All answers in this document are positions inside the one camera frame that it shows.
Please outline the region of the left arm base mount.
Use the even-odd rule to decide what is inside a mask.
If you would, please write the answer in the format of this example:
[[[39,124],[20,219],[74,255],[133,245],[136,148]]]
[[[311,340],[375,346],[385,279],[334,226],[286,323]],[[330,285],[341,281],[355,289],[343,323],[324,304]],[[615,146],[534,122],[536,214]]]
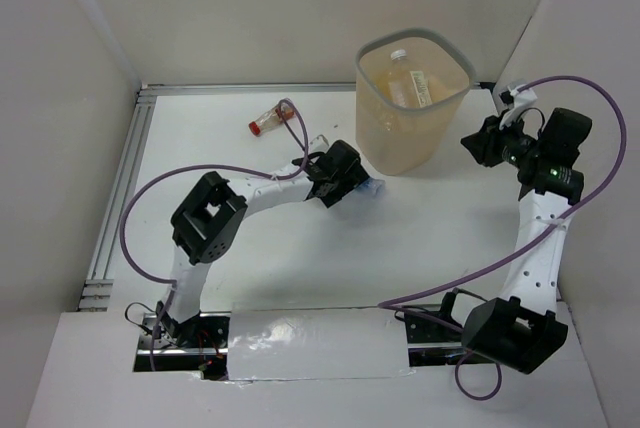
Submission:
[[[156,316],[150,307],[132,302],[124,310],[124,319],[138,329],[133,371],[152,372],[150,352],[153,352],[155,372],[198,372],[202,379],[226,381],[230,316],[202,314],[194,328],[178,338],[160,326],[155,338],[152,330]]]

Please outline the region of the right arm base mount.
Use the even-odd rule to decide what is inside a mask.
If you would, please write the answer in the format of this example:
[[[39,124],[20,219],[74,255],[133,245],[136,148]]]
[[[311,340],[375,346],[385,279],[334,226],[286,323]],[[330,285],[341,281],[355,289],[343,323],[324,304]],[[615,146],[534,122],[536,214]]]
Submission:
[[[456,330],[399,311],[394,318],[405,327],[410,367],[455,365],[466,353]]]

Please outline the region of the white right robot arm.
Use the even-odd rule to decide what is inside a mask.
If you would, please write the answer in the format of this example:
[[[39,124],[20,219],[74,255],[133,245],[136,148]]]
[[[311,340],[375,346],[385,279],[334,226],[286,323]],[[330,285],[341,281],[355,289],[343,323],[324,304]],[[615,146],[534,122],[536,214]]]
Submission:
[[[514,166],[521,185],[516,247],[523,255],[509,264],[499,295],[483,301],[461,289],[440,311],[436,327],[448,340],[496,363],[530,374],[565,343],[567,325],[556,318],[556,285],[570,224],[565,211],[581,199],[584,176],[574,170],[590,118],[556,108],[538,136],[524,122],[509,125],[489,116],[480,130],[461,140],[485,167]]]

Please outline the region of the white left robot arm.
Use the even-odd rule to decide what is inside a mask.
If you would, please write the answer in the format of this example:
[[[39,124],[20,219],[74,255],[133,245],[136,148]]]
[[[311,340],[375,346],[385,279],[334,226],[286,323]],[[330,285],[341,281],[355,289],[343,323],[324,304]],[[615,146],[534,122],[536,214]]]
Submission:
[[[200,301],[209,269],[232,246],[242,221],[287,203],[318,199],[327,208],[359,188],[369,174],[360,154],[343,140],[329,145],[322,136],[306,164],[292,160],[266,177],[228,180],[204,174],[171,217],[175,244],[170,277],[176,286],[158,302],[163,337],[176,347],[196,338]]]

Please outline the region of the blue label plastic bottle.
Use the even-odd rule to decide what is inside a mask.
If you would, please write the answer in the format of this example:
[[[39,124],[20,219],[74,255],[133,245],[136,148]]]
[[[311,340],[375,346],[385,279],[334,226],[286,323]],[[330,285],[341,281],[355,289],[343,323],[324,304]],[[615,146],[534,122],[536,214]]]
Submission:
[[[367,195],[372,198],[375,198],[384,192],[384,188],[385,188],[384,180],[368,178],[356,188],[356,191],[363,195]]]

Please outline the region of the white label clear bottle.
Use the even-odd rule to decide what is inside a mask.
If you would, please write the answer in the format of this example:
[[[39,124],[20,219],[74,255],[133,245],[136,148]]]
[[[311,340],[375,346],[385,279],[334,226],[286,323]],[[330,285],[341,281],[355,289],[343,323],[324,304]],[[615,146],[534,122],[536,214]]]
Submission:
[[[404,49],[390,54],[389,68],[378,87],[390,102],[402,108],[421,109],[432,104],[428,77]]]

